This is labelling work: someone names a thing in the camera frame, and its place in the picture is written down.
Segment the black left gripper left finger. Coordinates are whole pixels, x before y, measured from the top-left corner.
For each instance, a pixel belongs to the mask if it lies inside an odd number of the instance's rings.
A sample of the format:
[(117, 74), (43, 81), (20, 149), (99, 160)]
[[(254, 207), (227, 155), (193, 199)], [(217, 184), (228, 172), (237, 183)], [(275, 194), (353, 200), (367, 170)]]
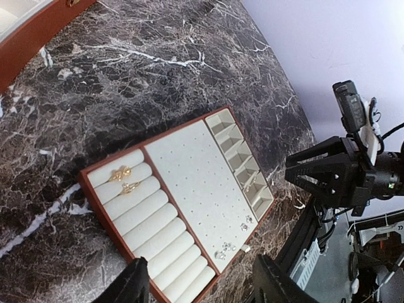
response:
[(150, 277), (147, 265), (144, 257), (132, 260), (94, 303), (149, 302)]

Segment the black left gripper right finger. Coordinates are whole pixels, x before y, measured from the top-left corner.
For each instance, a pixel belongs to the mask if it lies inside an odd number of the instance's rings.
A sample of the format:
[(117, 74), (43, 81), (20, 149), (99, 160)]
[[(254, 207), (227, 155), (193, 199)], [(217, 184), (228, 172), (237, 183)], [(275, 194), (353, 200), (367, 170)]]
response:
[(315, 303), (267, 255), (257, 255), (252, 267), (255, 302)]

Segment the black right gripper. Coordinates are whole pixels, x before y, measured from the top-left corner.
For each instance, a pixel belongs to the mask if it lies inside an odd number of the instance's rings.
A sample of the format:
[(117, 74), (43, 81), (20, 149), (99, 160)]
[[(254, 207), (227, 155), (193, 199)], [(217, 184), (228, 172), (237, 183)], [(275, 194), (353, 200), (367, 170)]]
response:
[(372, 163), (355, 137), (333, 136), (289, 155), (285, 180), (311, 193), (327, 208), (350, 208), (364, 213), (372, 191)]

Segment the red jewelry tray insert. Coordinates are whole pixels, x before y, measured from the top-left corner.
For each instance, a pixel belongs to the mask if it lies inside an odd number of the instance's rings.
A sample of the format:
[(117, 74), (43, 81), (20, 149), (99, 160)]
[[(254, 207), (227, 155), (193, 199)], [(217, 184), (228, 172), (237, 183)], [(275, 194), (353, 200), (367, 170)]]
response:
[[(245, 193), (251, 175), (257, 179)], [(87, 167), (78, 182), (123, 258), (147, 260), (159, 302), (202, 301), (274, 203), (229, 107)], [(243, 232), (246, 215), (255, 223)], [(216, 259), (224, 242), (236, 250)]]

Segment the red jewelry box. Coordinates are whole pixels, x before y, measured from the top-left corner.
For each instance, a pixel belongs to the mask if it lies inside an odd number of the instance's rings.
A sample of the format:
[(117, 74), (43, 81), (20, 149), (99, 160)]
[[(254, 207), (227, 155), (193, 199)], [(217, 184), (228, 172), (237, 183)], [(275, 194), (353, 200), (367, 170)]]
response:
[(40, 49), (95, 1), (41, 1), (1, 38), (1, 92)]

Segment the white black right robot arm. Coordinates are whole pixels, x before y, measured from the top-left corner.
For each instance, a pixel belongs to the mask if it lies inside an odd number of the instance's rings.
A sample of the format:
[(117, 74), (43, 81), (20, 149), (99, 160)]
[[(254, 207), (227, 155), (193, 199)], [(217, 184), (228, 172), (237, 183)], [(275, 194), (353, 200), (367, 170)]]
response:
[(286, 158), (285, 180), (326, 208), (363, 214), (372, 199), (403, 195), (403, 155), (385, 151), (372, 164), (355, 138), (331, 137)]

